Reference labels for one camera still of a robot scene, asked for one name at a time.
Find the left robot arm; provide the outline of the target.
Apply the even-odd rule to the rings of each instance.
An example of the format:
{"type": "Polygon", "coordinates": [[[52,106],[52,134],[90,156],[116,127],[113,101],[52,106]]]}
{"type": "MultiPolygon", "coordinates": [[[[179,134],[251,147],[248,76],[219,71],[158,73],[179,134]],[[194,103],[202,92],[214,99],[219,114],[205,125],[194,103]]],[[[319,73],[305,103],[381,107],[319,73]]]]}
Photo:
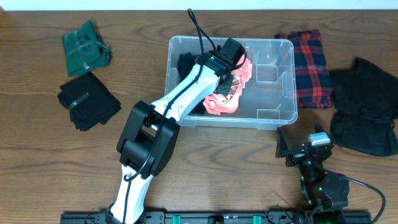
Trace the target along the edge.
{"type": "Polygon", "coordinates": [[[211,50],[199,55],[194,66],[172,91],[147,104],[136,103],[117,144],[122,180],[116,201],[108,207],[106,223],[135,223],[144,211],[151,180],[170,160],[180,122],[207,96],[232,80],[247,54],[211,50]]]}

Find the pink t-shirt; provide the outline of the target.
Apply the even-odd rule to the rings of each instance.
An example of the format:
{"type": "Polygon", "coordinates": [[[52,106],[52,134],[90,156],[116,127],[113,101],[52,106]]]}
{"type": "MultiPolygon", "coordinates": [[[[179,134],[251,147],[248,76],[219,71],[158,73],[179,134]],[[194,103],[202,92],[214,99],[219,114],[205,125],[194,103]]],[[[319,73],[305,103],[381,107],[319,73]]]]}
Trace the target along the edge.
{"type": "Polygon", "coordinates": [[[243,65],[231,72],[233,82],[228,95],[213,93],[205,98],[203,106],[209,114],[234,113],[238,109],[239,97],[243,94],[244,85],[252,77],[251,61],[242,56],[238,63],[243,63],[243,65]]]}

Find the dark navy cloth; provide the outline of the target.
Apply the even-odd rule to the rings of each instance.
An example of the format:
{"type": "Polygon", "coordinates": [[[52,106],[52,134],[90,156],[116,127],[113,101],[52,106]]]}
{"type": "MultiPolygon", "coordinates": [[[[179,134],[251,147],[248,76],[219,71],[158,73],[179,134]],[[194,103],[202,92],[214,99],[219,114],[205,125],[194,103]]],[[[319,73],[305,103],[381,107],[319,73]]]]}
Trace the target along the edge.
{"type": "MultiPolygon", "coordinates": [[[[180,81],[183,81],[190,71],[192,70],[193,66],[195,65],[195,60],[198,58],[198,55],[192,55],[191,53],[180,54],[177,62],[177,70],[180,76],[180,81]]],[[[206,108],[203,104],[204,100],[201,100],[199,104],[191,110],[192,114],[204,114],[206,108]]]]}

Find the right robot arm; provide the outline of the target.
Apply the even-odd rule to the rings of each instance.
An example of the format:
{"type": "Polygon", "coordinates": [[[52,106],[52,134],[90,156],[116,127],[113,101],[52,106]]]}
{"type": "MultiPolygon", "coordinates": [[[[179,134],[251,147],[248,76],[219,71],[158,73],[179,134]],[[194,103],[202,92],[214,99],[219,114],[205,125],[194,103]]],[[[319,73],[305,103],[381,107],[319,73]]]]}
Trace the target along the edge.
{"type": "Polygon", "coordinates": [[[281,128],[277,129],[276,158],[300,172],[300,185],[309,206],[294,215],[294,223],[346,223],[343,208],[348,205],[349,181],[341,174],[327,171],[323,161],[332,155],[334,140],[319,123],[315,133],[300,149],[290,149],[281,128]]]}

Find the black cloth bundle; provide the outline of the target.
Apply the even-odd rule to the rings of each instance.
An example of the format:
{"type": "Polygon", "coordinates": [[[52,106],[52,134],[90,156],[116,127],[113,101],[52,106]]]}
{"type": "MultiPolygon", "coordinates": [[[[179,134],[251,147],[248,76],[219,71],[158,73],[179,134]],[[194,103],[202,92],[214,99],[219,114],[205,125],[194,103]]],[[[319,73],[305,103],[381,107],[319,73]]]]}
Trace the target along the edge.
{"type": "Polygon", "coordinates": [[[93,73],[75,78],[60,89],[58,100],[80,131],[87,131],[98,123],[106,124],[121,110],[121,103],[93,73]]]}

